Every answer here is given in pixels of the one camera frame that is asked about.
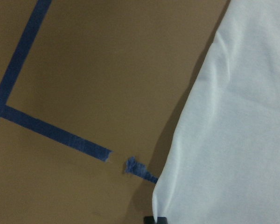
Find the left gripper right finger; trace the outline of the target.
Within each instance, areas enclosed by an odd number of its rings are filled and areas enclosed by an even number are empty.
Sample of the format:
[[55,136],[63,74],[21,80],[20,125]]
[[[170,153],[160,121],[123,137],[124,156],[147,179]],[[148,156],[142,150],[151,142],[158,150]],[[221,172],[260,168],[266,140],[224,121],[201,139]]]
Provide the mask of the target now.
[[168,220],[166,217],[157,217],[156,224],[168,224]]

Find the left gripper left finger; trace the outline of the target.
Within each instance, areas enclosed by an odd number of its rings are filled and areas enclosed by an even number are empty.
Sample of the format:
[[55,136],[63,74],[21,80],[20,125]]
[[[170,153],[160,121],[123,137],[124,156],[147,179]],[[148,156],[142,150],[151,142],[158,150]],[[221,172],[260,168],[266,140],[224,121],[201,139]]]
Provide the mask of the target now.
[[154,224],[154,217],[153,216],[144,217],[143,224]]

